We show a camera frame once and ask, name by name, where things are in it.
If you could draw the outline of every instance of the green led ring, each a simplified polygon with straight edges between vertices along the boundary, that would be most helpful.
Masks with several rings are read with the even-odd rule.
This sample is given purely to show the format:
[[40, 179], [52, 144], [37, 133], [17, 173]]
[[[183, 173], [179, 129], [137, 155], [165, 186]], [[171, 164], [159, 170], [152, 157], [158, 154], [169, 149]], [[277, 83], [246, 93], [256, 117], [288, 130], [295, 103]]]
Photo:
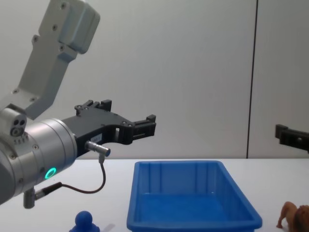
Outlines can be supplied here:
[[45, 175], [45, 179], [49, 179], [50, 177], [52, 177], [53, 175], [55, 175], [57, 172], [56, 168], [51, 168], [50, 170], [48, 170], [48, 172]]

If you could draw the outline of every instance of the black cable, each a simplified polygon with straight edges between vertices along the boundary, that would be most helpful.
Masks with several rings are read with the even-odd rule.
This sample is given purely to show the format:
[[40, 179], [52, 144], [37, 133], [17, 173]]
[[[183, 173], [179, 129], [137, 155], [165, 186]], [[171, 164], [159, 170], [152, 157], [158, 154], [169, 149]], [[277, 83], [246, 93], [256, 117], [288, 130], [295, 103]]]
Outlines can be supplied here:
[[48, 195], [49, 193], [59, 189], [60, 187], [65, 187], [65, 188], [69, 188], [69, 189], [72, 189], [74, 191], [77, 191], [77, 192], [81, 192], [81, 193], [85, 193], [85, 194], [93, 194], [93, 193], [97, 193], [99, 191], [102, 190], [102, 188], [104, 187], [105, 185], [105, 182], [106, 182], [106, 173], [105, 173], [105, 169], [104, 169], [104, 166], [103, 166], [103, 163], [100, 163], [100, 166], [101, 166], [101, 170], [102, 170], [102, 174], [103, 174], [103, 182], [102, 182], [102, 185], [100, 186], [100, 188], [98, 188], [97, 190], [94, 190], [94, 191], [85, 191], [85, 190], [81, 190], [81, 189], [78, 189], [78, 188], [75, 188], [75, 187], [72, 187], [70, 185], [64, 185], [62, 184], [61, 182], [58, 182], [56, 184], [53, 184], [51, 186], [48, 186], [46, 188], [43, 188], [41, 191], [44, 193], [43, 196], [46, 196]]
[[101, 191], [102, 188], [103, 188], [104, 185], [105, 185], [105, 182], [106, 182], [106, 174], [105, 174], [105, 169], [104, 169], [104, 167], [103, 167], [103, 163], [101, 163], [100, 166], [101, 166], [102, 173], [103, 173], [103, 182], [102, 182], [102, 185], [100, 186], [100, 188], [98, 188], [97, 190], [94, 190], [94, 191], [85, 191], [85, 190], [81, 190], [81, 189], [72, 187], [72, 186], [70, 186], [70, 185], [64, 185], [64, 184], [62, 184], [62, 187], [69, 188], [69, 189], [72, 189], [72, 190], [74, 190], [74, 191], [81, 192], [81, 193], [85, 193], [85, 194], [93, 194], [93, 193], [97, 193], [97, 192]]

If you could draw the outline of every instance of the blue figurine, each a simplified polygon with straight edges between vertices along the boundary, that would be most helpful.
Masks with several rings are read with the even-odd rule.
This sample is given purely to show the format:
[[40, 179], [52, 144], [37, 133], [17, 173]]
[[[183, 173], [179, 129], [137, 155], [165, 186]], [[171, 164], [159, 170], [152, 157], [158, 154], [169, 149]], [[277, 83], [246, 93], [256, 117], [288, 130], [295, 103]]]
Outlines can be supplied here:
[[82, 211], [76, 215], [74, 228], [70, 232], [100, 232], [100, 228], [92, 223], [92, 215]]

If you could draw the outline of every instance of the blue tray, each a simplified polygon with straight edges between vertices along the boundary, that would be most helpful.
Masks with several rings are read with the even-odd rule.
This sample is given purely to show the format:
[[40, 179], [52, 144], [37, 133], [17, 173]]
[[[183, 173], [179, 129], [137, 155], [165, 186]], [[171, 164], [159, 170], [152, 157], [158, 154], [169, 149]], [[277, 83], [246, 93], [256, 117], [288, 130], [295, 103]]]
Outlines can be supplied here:
[[134, 232], [253, 232], [261, 226], [221, 162], [135, 164], [127, 217]]

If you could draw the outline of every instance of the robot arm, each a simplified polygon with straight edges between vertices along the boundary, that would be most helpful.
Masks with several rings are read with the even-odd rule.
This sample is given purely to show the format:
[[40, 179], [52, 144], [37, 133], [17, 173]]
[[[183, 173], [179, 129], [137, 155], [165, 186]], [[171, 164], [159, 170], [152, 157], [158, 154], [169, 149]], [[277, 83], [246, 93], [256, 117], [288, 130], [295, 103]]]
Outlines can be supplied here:
[[18, 87], [2, 101], [35, 119], [54, 102], [68, 64], [84, 54], [100, 21], [99, 14], [80, 0], [51, 0], [32, 38], [33, 50]]
[[131, 122], [110, 112], [110, 100], [78, 105], [76, 116], [62, 121], [27, 125], [27, 117], [35, 119], [52, 105], [68, 64], [88, 50], [99, 19], [84, 1], [50, 1], [19, 86], [0, 101], [0, 204], [23, 192], [25, 208], [32, 208], [33, 187], [82, 154], [99, 152], [102, 165], [102, 154], [110, 153], [102, 144], [128, 145], [154, 135], [155, 116]]

